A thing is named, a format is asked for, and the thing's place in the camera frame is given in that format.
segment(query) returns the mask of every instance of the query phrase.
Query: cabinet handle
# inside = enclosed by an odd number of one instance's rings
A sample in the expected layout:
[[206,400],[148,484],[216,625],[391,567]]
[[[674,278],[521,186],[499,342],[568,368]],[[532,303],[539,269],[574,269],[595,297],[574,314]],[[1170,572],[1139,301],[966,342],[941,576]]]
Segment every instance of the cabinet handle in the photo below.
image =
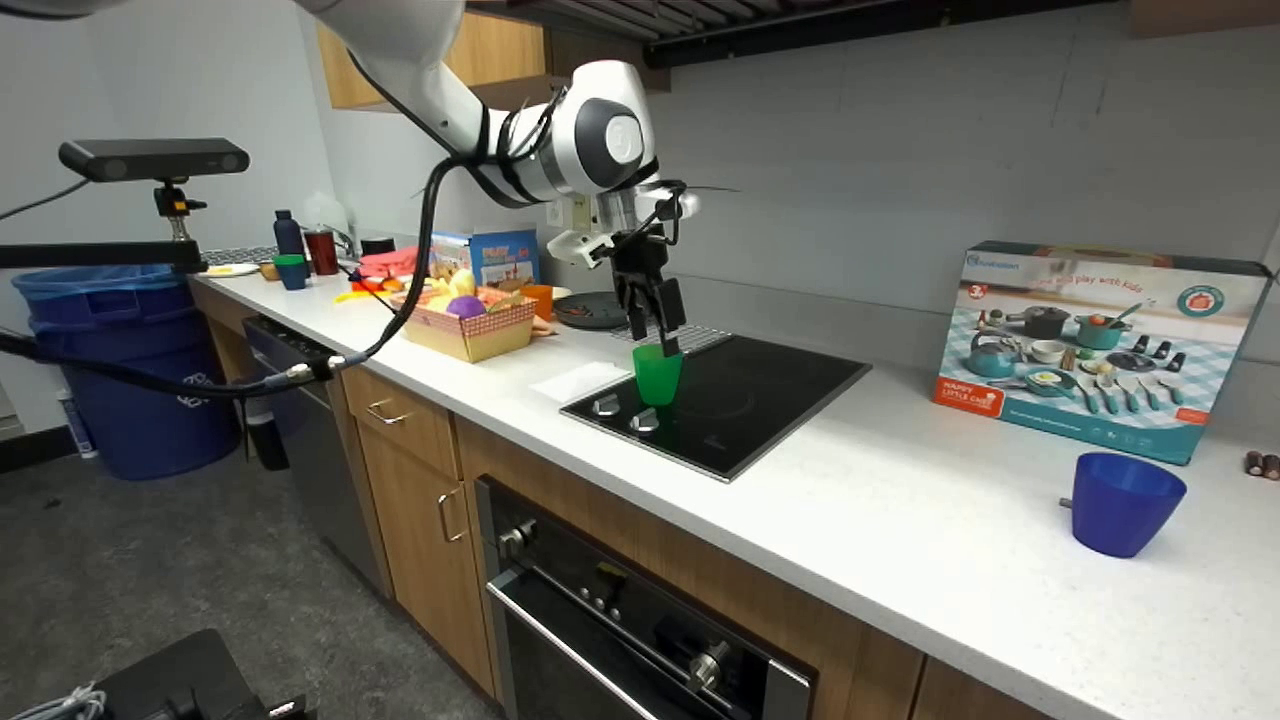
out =
[[453,531],[450,497],[453,497],[453,492],[442,492],[442,497],[438,497],[438,518],[442,518],[444,544],[461,544],[461,541],[470,541],[470,527]]
[[383,425],[395,430],[406,425],[414,411],[395,411],[391,400],[373,400],[369,411]]

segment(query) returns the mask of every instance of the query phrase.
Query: trash bin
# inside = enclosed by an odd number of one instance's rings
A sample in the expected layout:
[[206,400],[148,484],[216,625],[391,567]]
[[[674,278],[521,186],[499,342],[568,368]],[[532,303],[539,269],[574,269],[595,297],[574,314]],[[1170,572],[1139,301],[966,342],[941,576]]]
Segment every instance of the trash bin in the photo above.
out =
[[[25,272],[12,285],[42,347],[169,382],[222,382],[189,285],[164,265]],[[164,481],[238,447],[230,400],[169,395],[79,368],[64,376],[84,435],[122,481]]]

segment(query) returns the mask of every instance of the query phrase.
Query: cardboard box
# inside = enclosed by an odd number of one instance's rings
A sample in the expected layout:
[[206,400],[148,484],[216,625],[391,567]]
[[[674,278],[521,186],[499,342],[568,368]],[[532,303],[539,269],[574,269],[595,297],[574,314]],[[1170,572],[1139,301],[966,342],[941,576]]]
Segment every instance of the cardboard box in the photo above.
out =
[[532,233],[444,233],[431,236],[431,269],[470,269],[480,289],[521,289],[539,282]]
[[1244,262],[978,243],[934,395],[1189,463],[1269,285]]
[[406,323],[406,338],[480,366],[489,357],[516,352],[532,342],[532,303],[513,303],[503,314],[485,314],[470,319],[453,314],[416,307]]

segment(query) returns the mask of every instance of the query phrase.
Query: white countertop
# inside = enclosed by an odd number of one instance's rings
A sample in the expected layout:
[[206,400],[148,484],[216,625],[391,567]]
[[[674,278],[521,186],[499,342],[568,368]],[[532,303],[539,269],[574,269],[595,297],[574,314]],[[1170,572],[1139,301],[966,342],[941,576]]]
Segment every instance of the white countertop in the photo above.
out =
[[[214,289],[339,352],[390,316],[337,282]],[[929,374],[873,368],[720,484],[560,411],[630,347],[560,334],[463,366],[391,342],[373,368],[1048,716],[1280,716],[1280,484],[1240,474],[1248,441],[1280,454],[1275,368],[1233,376],[1173,523],[1107,560],[1055,501],[1087,443],[941,410]]]

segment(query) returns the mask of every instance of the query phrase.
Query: floor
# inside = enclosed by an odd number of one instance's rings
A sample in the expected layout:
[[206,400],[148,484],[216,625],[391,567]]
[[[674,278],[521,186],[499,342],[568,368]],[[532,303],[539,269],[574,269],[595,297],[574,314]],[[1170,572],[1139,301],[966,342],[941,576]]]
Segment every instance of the floor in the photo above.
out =
[[76,457],[0,474],[0,716],[216,630],[271,706],[333,720],[496,720],[329,557],[287,477],[244,457],[126,484]]

